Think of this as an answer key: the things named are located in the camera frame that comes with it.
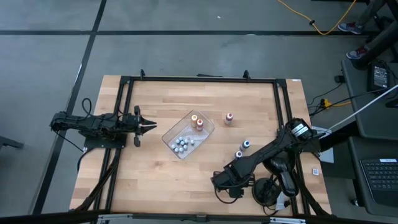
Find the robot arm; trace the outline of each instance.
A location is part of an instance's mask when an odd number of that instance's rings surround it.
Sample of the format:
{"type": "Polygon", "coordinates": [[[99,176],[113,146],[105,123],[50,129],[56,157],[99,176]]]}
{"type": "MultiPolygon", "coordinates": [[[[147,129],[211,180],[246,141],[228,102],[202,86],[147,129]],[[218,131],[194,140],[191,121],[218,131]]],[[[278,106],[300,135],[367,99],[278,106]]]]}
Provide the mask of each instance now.
{"type": "Polygon", "coordinates": [[[134,107],[134,115],[124,114],[119,119],[117,113],[106,113],[97,116],[73,116],[61,111],[56,113],[50,123],[53,131],[79,130],[84,137],[98,139],[116,139],[121,134],[135,133],[134,144],[139,147],[138,136],[156,128],[156,122],[148,121],[141,116],[138,106],[134,107]]]}
{"type": "Polygon", "coordinates": [[[250,156],[231,161],[224,166],[223,172],[215,172],[211,181],[216,190],[229,190],[230,197],[242,197],[242,188],[252,185],[254,169],[262,163],[270,173],[276,175],[283,193],[294,197],[299,192],[292,172],[295,154],[321,135],[316,134],[303,119],[294,118],[278,130],[275,140],[250,156]]]}

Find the clear plastic container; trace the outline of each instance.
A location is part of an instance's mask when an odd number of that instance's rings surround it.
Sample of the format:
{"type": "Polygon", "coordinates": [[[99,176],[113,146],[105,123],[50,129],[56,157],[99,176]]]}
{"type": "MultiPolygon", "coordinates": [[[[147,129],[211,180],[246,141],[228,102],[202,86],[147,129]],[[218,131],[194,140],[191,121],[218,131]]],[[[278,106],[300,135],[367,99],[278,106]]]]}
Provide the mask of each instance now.
{"type": "Polygon", "coordinates": [[[163,135],[162,140],[178,158],[185,159],[200,146],[200,144],[214,131],[214,128],[214,124],[205,115],[199,111],[193,110],[167,131],[166,134],[163,135]],[[195,127],[192,127],[192,115],[196,115],[198,119],[203,120],[203,130],[197,131],[195,127]],[[183,152],[175,152],[172,149],[172,145],[175,145],[177,148],[183,147],[181,144],[175,142],[179,137],[182,137],[183,140],[188,139],[188,148],[183,152]]]}

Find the shoe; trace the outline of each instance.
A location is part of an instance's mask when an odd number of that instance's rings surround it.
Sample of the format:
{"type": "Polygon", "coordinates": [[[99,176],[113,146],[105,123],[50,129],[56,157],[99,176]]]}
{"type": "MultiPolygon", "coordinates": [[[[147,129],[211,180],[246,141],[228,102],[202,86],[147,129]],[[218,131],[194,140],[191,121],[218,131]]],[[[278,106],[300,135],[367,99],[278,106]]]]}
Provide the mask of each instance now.
{"type": "Polygon", "coordinates": [[[363,47],[360,47],[356,50],[350,51],[346,54],[346,56],[349,59],[360,59],[363,55],[366,55],[366,53],[369,51],[369,47],[366,45],[363,47]]]}
{"type": "Polygon", "coordinates": [[[344,32],[352,32],[353,34],[361,34],[363,31],[363,26],[357,26],[355,22],[350,22],[347,24],[339,24],[339,30],[344,32]]]}

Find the white cable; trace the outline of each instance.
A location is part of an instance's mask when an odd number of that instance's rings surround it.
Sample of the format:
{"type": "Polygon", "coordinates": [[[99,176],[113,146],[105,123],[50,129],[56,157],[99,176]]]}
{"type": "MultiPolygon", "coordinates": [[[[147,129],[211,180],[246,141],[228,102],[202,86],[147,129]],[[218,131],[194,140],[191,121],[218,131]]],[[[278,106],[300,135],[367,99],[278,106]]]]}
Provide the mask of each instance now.
{"type": "Polygon", "coordinates": [[[394,90],[395,88],[397,88],[398,85],[392,87],[391,89],[389,89],[388,91],[386,91],[385,93],[381,94],[380,96],[378,96],[376,99],[370,101],[368,104],[366,104],[365,106],[363,106],[361,109],[357,110],[357,112],[349,115],[346,119],[340,121],[339,123],[333,125],[332,127],[328,128],[329,130],[331,130],[334,127],[337,127],[339,125],[341,125],[342,123],[344,123],[345,121],[347,121],[348,119],[352,118],[353,116],[355,116],[356,114],[360,113],[362,110],[364,110],[365,108],[367,108],[368,106],[370,106],[372,103],[376,102],[378,99],[382,98],[383,96],[387,95],[389,92],[391,92],[392,90],[394,90]]]}

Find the person's leg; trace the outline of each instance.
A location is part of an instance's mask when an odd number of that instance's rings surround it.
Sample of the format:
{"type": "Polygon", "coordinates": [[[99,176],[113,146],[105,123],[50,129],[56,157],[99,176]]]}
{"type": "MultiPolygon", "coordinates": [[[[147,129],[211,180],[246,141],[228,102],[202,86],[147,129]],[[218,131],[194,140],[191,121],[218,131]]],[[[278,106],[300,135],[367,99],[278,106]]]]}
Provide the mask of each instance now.
{"type": "Polygon", "coordinates": [[[355,24],[357,26],[365,26],[365,24],[368,23],[369,20],[372,19],[372,17],[374,15],[376,15],[378,10],[380,10],[381,7],[383,7],[383,5],[385,5],[385,3],[386,3],[385,0],[372,0],[372,1],[370,1],[368,7],[365,9],[364,12],[362,12],[360,17],[358,18],[358,21],[356,21],[355,24]]]}
{"type": "Polygon", "coordinates": [[[375,39],[373,39],[370,43],[368,43],[365,46],[362,46],[356,50],[353,50],[351,52],[348,52],[346,56],[350,59],[359,59],[363,55],[365,55],[369,49],[374,48],[377,44],[382,42],[388,35],[390,35],[392,32],[394,32],[396,29],[398,29],[398,22],[394,21],[392,24],[390,24],[386,29],[384,29],[375,39]]]}
{"type": "Polygon", "coordinates": [[[356,22],[342,23],[339,24],[338,28],[341,31],[352,32],[354,34],[361,34],[364,25],[374,16],[377,11],[385,5],[385,0],[371,0],[368,7],[365,11],[360,15],[356,22]]]}

